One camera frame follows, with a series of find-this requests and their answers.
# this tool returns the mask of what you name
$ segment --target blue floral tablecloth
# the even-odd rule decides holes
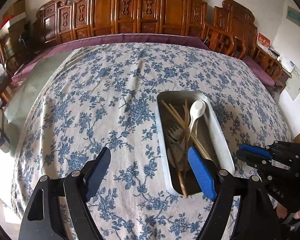
[[[240,60],[153,43],[81,48],[56,70],[28,115],[16,154],[15,212],[22,217],[40,176],[80,170],[107,146],[110,167],[88,203],[104,239],[195,239],[212,202],[202,193],[186,199],[166,191],[154,118],[156,96],[164,90],[198,90],[210,99],[236,176],[255,172],[236,159],[239,144],[291,140],[271,96]],[[67,231],[76,238],[61,202]],[[235,198],[225,239],[238,204]]]

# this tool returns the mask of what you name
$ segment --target tray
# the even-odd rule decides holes
[[[167,119],[172,120],[172,117],[161,104],[161,100],[165,101],[166,104],[172,104],[180,115],[183,114],[181,115],[183,118],[184,113],[181,108],[185,103],[185,99],[187,99],[189,109],[192,103],[196,100],[201,99],[206,103],[206,110],[203,116],[198,119],[197,138],[218,168],[226,169],[231,174],[234,174],[234,163],[226,143],[226,139],[222,133],[218,119],[212,109],[209,99],[204,94],[197,91],[161,92],[157,96],[155,120],[165,184],[168,192],[176,196],[182,196],[182,191],[180,188],[177,171],[168,161],[167,148],[163,136],[163,129],[166,130],[168,128],[167,122],[165,121]],[[192,170],[187,171],[184,181],[188,195],[201,192],[199,184]]]

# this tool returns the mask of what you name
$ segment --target purple seat cover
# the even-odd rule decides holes
[[[258,77],[262,84],[273,87],[275,85],[273,79],[249,56],[245,56],[242,61],[251,69]]]
[[[198,37],[162,35],[162,34],[119,34],[87,38],[77,41],[63,43],[52,48],[40,52],[31,62],[23,65],[22,69],[18,71],[13,77],[12,81],[23,80],[28,77],[34,66],[42,59],[51,57],[57,53],[64,51],[71,51],[74,49],[96,46],[101,44],[112,43],[126,43],[126,42],[149,42],[149,43],[163,43],[174,44],[181,46],[188,46],[198,49],[210,50]]]

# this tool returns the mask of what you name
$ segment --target cardboard box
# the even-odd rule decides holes
[[[12,4],[9,9],[3,14],[3,19],[6,19],[10,16],[17,16],[20,13],[26,11],[26,0],[18,0]]]

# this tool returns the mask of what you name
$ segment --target teal wall picture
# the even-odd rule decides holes
[[[300,27],[300,12],[288,6],[287,19]]]

